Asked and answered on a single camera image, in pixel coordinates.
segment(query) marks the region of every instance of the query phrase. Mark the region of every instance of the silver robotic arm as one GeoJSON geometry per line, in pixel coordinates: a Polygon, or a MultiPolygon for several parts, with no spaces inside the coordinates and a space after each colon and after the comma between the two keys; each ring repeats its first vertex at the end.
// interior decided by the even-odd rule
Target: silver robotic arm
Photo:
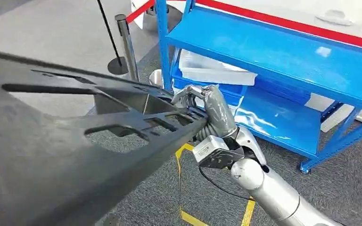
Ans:
{"type": "Polygon", "coordinates": [[[186,86],[173,104],[189,107],[198,97],[205,103],[208,125],[197,134],[193,149],[200,167],[231,169],[232,178],[246,189],[280,226],[342,226],[316,210],[279,174],[267,166],[255,137],[235,124],[218,86],[186,86]]]}

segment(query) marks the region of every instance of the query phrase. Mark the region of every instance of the black cable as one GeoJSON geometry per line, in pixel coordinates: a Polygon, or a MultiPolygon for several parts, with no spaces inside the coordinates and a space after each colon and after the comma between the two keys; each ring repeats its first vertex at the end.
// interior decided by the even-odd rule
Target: black cable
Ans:
{"type": "Polygon", "coordinates": [[[99,9],[100,9],[100,12],[102,14],[103,20],[105,21],[107,33],[109,34],[110,41],[112,41],[112,45],[113,45],[113,48],[115,49],[117,60],[119,62],[119,65],[121,66],[120,56],[118,55],[117,48],[116,48],[116,45],[115,45],[115,41],[113,39],[112,32],[110,31],[109,23],[107,22],[105,12],[103,11],[102,3],[100,2],[100,0],[97,0],[97,1],[98,1],[98,4],[99,4],[99,9]]]}
{"type": "Polygon", "coordinates": [[[252,198],[246,198],[246,197],[243,197],[243,196],[240,196],[240,195],[231,193],[231,192],[226,191],[225,189],[221,188],[221,187],[218,186],[214,181],[212,181],[210,178],[208,178],[208,177],[206,176],[206,174],[203,172],[203,170],[202,170],[202,168],[201,168],[200,166],[199,166],[199,172],[200,172],[200,174],[202,174],[202,176],[203,176],[204,178],[206,178],[206,180],[208,180],[210,183],[212,183],[214,186],[216,186],[218,189],[222,190],[223,192],[225,192],[225,193],[227,193],[227,194],[230,194],[230,195],[234,195],[234,196],[236,196],[236,197],[238,197],[238,198],[241,198],[241,199],[246,199],[246,200],[250,200],[250,201],[254,201],[254,202],[256,201],[256,200],[254,200],[254,199],[252,199],[252,198]]]}

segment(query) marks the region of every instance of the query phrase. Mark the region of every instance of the stanchion post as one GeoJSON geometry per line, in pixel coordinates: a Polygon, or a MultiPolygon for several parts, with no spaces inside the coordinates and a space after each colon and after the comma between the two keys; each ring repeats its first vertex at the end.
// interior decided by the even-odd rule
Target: stanchion post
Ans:
{"type": "Polygon", "coordinates": [[[115,19],[117,21],[117,26],[122,39],[125,61],[127,63],[131,80],[139,81],[140,79],[138,77],[137,63],[135,61],[134,49],[132,48],[132,41],[130,36],[130,28],[128,27],[126,16],[124,14],[118,14],[115,16],[115,19]]]}

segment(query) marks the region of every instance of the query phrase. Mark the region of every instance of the red stripe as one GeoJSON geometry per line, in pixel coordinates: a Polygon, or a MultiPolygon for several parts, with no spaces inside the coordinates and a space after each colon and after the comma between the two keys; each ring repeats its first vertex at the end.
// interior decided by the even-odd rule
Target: red stripe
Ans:
{"type": "Polygon", "coordinates": [[[147,1],[145,4],[143,4],[137,10],[135,10],[134,12],[129,14],[125,20],[127,21],[127,23],[131,23],[132,21],[135,20],[135,18],[137,18],[139,15],[141,15],[143,12],[145,12],[148,8],[152,7],[154,3],[155,3],[154,0],[147,1]]]}
{"type": "MultiPolygon", "coordinates": [[[[214,0],[196,0],[196,1],[199,4],[203,4],[203,5],[206,5],[209,7],[221,9],[221,10],[224,10],[224,11],[227,11],[230,13],[234,13],[237,15],[246,16],[251,19],[263,21],[266,23],[282,26],[282,27],[297,30],[300,32],[305,32],[305,33],[317,35],[317,36],[320,36],[323,38],[341,41],[344,43],[349,43],[352,45],[362,47],[362,38],[354,36],[354,35],[344,34],[344,33],[336,32],[336,31],[332,31],[332,30],[328,30],[328,29],[324,29],[324,28],[319,28],[316,26],[308,25],[308,24],[303,24],[300,22],[287,20],[284,18],[276,17],[276,16],[271,16],[271,15],[268,15],[265,13],[259,13],[259,12],[253,11],[253,10],[229,5],[229,4],[214,1],[214,0]]],[[[153,4],[154,4],[154,1],[149,0],[137,11],[130,14],[127,17],[127,22],[129,23],[129,22],[133,21],[139,14],[146,11],[153,4]],[[131,17],[131,15],[134,15],[134,14],[136,14],[136,16],[134,16],[132,19],[129,20],[129,17],[131,17]]]]}

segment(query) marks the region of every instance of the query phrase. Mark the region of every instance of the blue shelving unit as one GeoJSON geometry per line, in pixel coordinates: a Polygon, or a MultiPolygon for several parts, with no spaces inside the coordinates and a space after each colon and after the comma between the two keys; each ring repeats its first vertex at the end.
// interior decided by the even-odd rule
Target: blue shelving unit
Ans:
{"type": "Polygon", "coordinates": [[[166,89],[171,88],[172,78],[180,77],[179,52],[186,49],[355,106],[333,138],[318,151],[321,117],[329,114],[258,87],[245,89],[236,122],[258,137],[307,157],[301,164],[304,173],[362,138],[362,126],[342,136],[362,109],[362,48],[196,7],[191,0],[186,2],[181,22],[167,33],[165,0],[156,0],[156,11],[166,89]],[[171,66],[168,45],[177,48],[171,66]]]}

